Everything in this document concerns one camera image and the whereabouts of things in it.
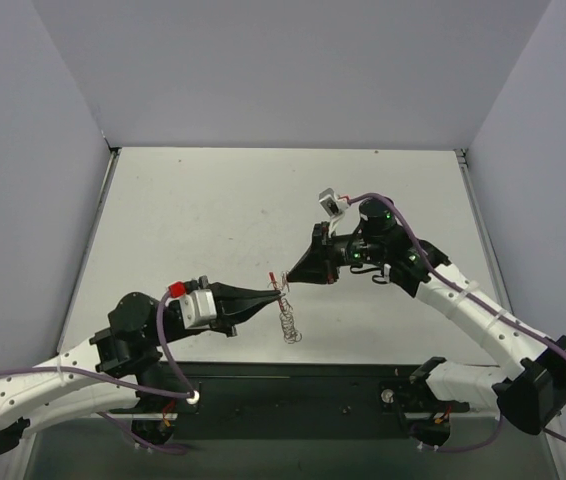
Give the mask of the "metal chain keyring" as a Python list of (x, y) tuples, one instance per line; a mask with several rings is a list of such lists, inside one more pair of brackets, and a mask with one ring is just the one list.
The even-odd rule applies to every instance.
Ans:
[(279, 302), (279, 321), (283, 333), (283, 339), (287, 344), (295, 344), (302, 340), (301, 332), (296, 328), (294, 311), (286, 297)]

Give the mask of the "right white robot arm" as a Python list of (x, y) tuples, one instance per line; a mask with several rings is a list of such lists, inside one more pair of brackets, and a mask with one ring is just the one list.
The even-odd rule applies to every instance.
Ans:
[(552, 340), (515, 319), (446, 254), (417, 238), (389, 198), (351, 199), (327, 189), (319, 203), (329, 218), (314, 225), (310, 245), (287, 281), (330, 285), (343, 267), (380, 271), (383, 282), (442, 314), (495, 363), (433, 359), (413, 381), (424, 382), (441, 402), (496, 410), (520, 431), (541, 433), (566, 405), (566, 336)]

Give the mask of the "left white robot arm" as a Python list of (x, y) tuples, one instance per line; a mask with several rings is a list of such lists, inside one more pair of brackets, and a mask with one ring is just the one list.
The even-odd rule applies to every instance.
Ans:
[(0, 371), (0, 455), (57, 423), (134, 408), (162, 416), (157, 439), (134, 437), (160, 448), (171, 408), (200, 401), (199, 387), (177, 364), (170, 343), (205, 332), (233, 337), (237, 325), (283, 298), (276, 288), (244, 289), (204, 277), (176, 282), (160, 299), (126, 294), (105, 329), (35, 367)]

